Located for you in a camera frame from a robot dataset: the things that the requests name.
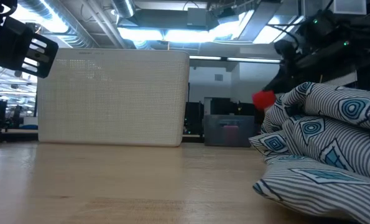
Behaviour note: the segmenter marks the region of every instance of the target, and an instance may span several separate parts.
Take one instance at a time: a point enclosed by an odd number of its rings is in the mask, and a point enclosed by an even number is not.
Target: white wall
[[[215,74],[223,75],[223,81],[215,81]],[[225,68],[190,67],[190,102],[204,103],[204,97],[231,97],[231,72]]]
[[[279,65],[239,63],[232,72],[232,101],[252,103],[252,95],[261,91],[279,71]]]

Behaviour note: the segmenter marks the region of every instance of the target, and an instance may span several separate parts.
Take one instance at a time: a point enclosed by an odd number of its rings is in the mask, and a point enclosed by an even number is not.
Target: red ball
[[[272,105],[276,101],[276,96],[273,91],[260,91],[252,96],[255,107],[258,110],[264,110]]]

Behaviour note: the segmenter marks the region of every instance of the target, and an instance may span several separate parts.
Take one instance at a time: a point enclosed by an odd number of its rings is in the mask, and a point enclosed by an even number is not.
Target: striped fabric
[[[304,83],[250,138],[268,164],[254,185],[294,210],[370,223],[370,92]]]

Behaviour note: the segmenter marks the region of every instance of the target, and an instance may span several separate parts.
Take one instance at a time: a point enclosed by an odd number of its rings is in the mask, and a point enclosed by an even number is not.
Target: table surface
[[[0,223],[321,223],[256,194],[265,169],[256,151],[195,143],[0,144]]]

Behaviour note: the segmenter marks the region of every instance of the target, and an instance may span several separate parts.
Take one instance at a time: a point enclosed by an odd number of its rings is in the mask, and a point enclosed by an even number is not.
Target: gray box
[[[253,116],[205,115],[206,146],[250,147],[248,138],[256,135]]]

